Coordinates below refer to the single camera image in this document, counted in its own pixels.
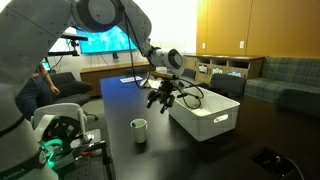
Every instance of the wooden cabinet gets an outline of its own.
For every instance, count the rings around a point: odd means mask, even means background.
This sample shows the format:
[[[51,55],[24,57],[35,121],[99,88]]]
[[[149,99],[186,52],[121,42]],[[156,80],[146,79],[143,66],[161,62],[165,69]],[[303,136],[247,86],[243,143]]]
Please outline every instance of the wooden cabinet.
[[[246,79],[259,77],[264,60],[264,57],[251,56],[185,55],[185,57],[186,67],[190,66],[197,72],[196,80],[207,84],[210,83],[214,73],[231,73]]]
[[[154,70],[149,62],[137,62],[134,63],[134,67],[145,66],[149,70]],[[80,71],[81,80],[92,85],[92,90],[89,92],[91,97],[101,96],[100,79],[122,76],[127,69],[131,68],[131,63],[116,64],[101,67],[84,68]]]
[[[185,56],[186,60],[186,67],[188,69],[197,70],[198,69],[198,58],[197,57],[191,57],[191,56]]]

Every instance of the green light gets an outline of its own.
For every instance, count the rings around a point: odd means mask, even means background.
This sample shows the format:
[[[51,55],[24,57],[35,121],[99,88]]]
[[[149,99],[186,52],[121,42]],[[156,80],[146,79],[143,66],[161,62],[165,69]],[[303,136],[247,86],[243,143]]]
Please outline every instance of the green light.
[[[52,139],[50,141],[45,142],[41,147],[45,149],[46,147],[52,146],[52,145],[62,146],[62,141],[60,139]]]
[[[58,117],[58,116],[54,116],[54,117],[52,118],[52,120],[58,120],[58,119],[60,119],[60,117]]]
[[[61,141],[60,139],[52,139],[52,140],[50,140],[50,141],[45,142],[45,143],[41,146],[41,148],[44,150],[44,149],[46,149],[48,146],[53,146],[53,145],[55,145],[55,146],[62,146],[62,141]],[[49,166],[50,168],[53,168],[53,167],[56,165],[55,162],[51,161],[51,159],[53,158],[53,156],[54,156],[54,152],[53,152],[53,151],[49,151],[49,152],[47,152],[47,154],[46,154],[46,157],[47,157],[47,159],[48,159],[47,164],[48,164],[48,166]]]
[[[49,152],[48,166],[50,168],[53,168],[56,165],[55,162],[51,161],[51,158],[53,157],[53,155],[54,155],[54,152]]]

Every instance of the person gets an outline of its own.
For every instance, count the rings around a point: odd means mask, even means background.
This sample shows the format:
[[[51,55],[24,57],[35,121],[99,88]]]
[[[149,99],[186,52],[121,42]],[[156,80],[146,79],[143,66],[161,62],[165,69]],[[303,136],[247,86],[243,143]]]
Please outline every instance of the person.
[[[24,118],[30,120],[37,108],[52,104],[51,93],[58,95],[60,91],[53,84],[48,71],[40,63],[32,74],[32,78],[17,95],[15,102]]]

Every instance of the shelf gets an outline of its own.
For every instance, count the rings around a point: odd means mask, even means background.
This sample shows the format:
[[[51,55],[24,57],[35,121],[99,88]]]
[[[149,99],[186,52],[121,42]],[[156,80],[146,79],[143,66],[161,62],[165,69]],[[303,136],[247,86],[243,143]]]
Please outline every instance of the shelf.
[[[220,66],[226,66],[227,65],[227,59],[218,59],[218,58],[214,58],[212,59],[212,64],[215,64],[215,65],[220,65]]]
[[[199,63],[203,63],[203,64],[210,64],[210,59],[206,59],[206,58],[199,58]]]
[[[249,68],[249,62],[241,62],[241,61],[229,61],[229,67],[237,67],[237,68]]]

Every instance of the wire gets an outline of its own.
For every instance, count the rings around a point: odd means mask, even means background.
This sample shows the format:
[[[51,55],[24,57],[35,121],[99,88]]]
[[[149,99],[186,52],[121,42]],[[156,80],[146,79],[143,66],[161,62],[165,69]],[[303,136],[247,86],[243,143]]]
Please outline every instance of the wire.
[[[97,54],[98,66],[100,67],[99,55]]]
[[[286,158],[286,157],[280,157],[280,158],[281,158],[281,159],[284,159],[284,160],[287,160],[287,161],[289,161],[291,164],[293,164],[294,167],[295,167],[295,168],[297,169],[297,171],[299,172],[299,175],[300,175],[301,179],[304,180],[304,176],[303,176],[300,168],[298,167],[298,165],[297,165],[293,160],[291,160],[291,159],[289,159],[289,158]]]
[[[183,99],[183,102],[185,103],[185,105],[186,105],[188,108],[190,108],[190,109],[198,109],[199,107],[201,107],[202,103],[201,103],[201,100],[200,100],[200,99],[203,99],[203,98],[204,98],[204,94],[203,94],[202,90],[201,90],[197,85],[193,84],[193,83],[190,82],[190,81],[187,81],[187,80],[185,80],[185,79],[180,79],[180,78],[178,78],[178,80],[182,80],[182,81],[185,81],[185,82],[191,84],[191,85],[192,85],[191,87],[197,88],[197,90],[201,93],[201,97],[199,97],[199,96],[194,95],[194,94],[191,94],[191,93],[189,93],[189,92],[182,91],[179,87],[177,87],[177,86],[174,84],[175,87],[177,88],[177,90],[180,92],[181,95],[189,95],[189,96],[192,96],[192,97],[194,97],[195,99],[197,99],[197,101],[199,102],[199,104],[198,104],[197,106],[192,107],[192,106],[190,106],[190,105],[187,103],[187,101],[186,101],[186,99],[185,99],[185,96],[182,96],[182,99]]]
[[[109,65],[109,64],[107,63],[107,61],[104,59],[104,57],[102,56],[102,54],[101,54],[101,53],[99,53],[99,54],[100,54],[102,60],[104,61],[104,63],[106,63],[106,65]]]
[[[71,43],[71,41],[68,42],[65,50],[66,50],[67,48],[69,48],[69,44],[70,44],[70,43]],[[58,60],[58,62],[55,61],[56,64],[53,65],[53,66],[51,67],[51,69],[54,69],[57,65],[60,65],[60,67],[58,68],[58,69],[59,69],[59,72],[60,72],[61,60],[62,60],[62,58],[63,58],[63,55],[60,57],[60,59]],[[42,88],[43,83],[45,82],[45,78],[46,78],[48,75],[49,75],[49,72],[47,71],[47,73],[44,75],[44,77],[42,77],[42,82],[41,82],[41,84],[40,84],[40,88]]]
[[[138,43],[138,41],[137,41],[137,38],[136,38],[136,36],[135,36],[134,30],[133,30],[133,28],[132,28],[132,25],[131,25],[131,23],[130,23],[130,20],[129,20],[127,14],[125,13],[125,11],[123,11],[123,13],[124,13],[124,15],[125,15],[126,31],[127,31],[127,33],[128,33],[128,45],[129,45],[129,50],[130,50],[129,52],[130,52],[130,59],[131,59],[131,70],[132,70],[134,82],[135,82],[136,86],[137,86],[139,89],[143,89],[143,87],[141,87],[141,86],[138,84],[138,81],[137,81],[137,79],[136,79],[136,73],[135,73],[135,71],[134,71],[133,55],[132,55],[132,48],[131,48],[130,38],[129,38],[130,32],[129,32],[128,23],[129,23],[130,28],[131,28],[131,31],[132,31],[132,33],[134,34],[134,37],[135,37],[135,39],[136,39],[137,46],[138,46],[138,48],[139,48],[139,50],[140,50],[140,52],[141,52],[140,45],[139,45],[139,43]],[[145,82],[148,82],[149,77],[150,77],[150,73],[148,73],[148,77],[146,78]]]
[[[57,64],[56,57],[53,57],[53,59],[54,59],[54,63]],[[61,68],[61,66],[57,67],[57,69],[56,69],[57,73],[60,73],[60,68]]]

